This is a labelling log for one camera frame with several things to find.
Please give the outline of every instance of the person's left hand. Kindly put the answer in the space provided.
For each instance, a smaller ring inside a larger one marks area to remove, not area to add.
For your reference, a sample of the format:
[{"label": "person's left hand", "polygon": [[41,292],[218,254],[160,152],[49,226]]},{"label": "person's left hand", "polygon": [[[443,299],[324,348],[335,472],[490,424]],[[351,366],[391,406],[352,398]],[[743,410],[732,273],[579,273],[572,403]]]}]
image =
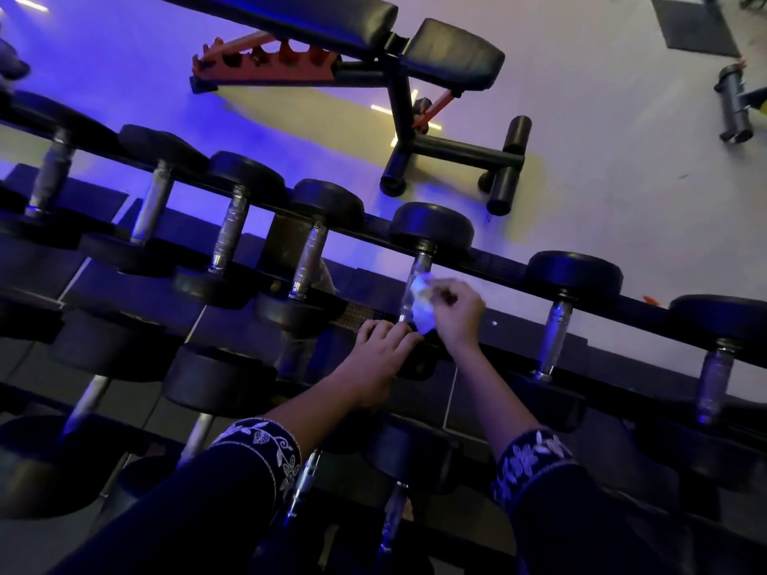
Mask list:
[{"label": "person's left hand", "polygon": [[366,320],[351,353],[330,377],[349,388],[355,407],[376,406],[386,401],[392,378],[422,340],[406,323]]}]

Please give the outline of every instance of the adjustable weight bench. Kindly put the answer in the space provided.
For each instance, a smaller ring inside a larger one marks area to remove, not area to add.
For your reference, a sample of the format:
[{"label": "adjustable weight bench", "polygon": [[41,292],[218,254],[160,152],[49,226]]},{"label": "adjustable weight bench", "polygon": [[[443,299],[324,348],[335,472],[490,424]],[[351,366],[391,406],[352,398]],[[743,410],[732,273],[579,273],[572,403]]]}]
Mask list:
[{"label": "adjustable weight bench", "polygon": [[[426,155],[487,170],[478,185],[490,195],[488,212],[511,210],[530,118],[513,119],[501,150],[427,135],[429,121],[453,99],[495,82],[505,56],[487,40],[432,18],[412,38],[400,37],[392,32],[398,8],[382,0],[165,1],[260,30],[203,45],[202,56],[193,58],[195,93],[224,85],[385,87],[398,141],[380,180],[383,193],[401,195],[411,155]],[[295,52],[290,39],[309,49]],[[265,52],[262,46],[275,40],[279,50]],[[435,102],[422,98],[413,104],[410,76],[446,92]]]}]

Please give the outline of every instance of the black mat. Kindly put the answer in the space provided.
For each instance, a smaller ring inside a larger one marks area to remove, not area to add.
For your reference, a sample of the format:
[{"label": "black mat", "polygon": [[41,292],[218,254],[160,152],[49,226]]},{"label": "black mat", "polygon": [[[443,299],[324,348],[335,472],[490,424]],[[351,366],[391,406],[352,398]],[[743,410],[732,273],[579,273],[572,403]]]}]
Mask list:
[{"label": "black mat", "polygon": [[666,46],[677,50],[740,57],[729,26],[716,4],[653,0]]}]

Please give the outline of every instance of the hand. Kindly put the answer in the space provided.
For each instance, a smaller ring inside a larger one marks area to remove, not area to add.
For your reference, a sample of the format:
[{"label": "hand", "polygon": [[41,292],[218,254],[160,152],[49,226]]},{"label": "hand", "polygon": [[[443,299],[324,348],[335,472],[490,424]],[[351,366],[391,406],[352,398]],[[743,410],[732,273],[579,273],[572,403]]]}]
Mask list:
[{"label": "hand", "polygon": [[376,406],[386,401],[391,379],[422,340],[406,323],[366,320],[351,353],[328,379],[350,389],[355,408]]},{"label": "hand", "polygon": [[485,301],[462,280],[434,280],[432,305],[436,332],[454,355],[461,348],[479,347],[479,320]]}]

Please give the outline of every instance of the person's right hand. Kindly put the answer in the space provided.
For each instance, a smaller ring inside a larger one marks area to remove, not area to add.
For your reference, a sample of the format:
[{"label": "person's right hand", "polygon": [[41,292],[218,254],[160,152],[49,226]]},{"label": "person's right hand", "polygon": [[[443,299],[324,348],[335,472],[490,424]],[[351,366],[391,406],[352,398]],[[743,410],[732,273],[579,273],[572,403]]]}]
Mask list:
[{"label": "person's right hand", "polygon": [[485,301],[462,280],[432,282],[432,305],[436,332],[451,355],[463,348],[479,346],[479,319]]}]

